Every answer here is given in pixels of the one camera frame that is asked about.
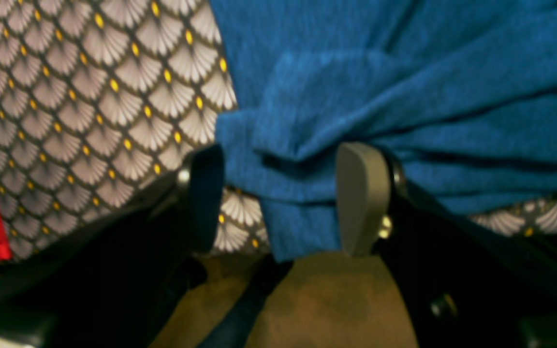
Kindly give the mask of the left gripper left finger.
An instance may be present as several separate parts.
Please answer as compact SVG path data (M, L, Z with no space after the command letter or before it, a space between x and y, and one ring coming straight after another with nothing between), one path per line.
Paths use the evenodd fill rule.
M225 183L221 145L188 153L177 170L177 216L195 253L214 246Z

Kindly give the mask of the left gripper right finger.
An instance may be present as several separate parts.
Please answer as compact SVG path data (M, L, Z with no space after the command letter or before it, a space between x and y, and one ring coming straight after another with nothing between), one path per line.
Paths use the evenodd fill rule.
M390 210L405 183L400 161L386 148L358 142L338 146L336 207L346 256L370 255L378 240L393 235Z

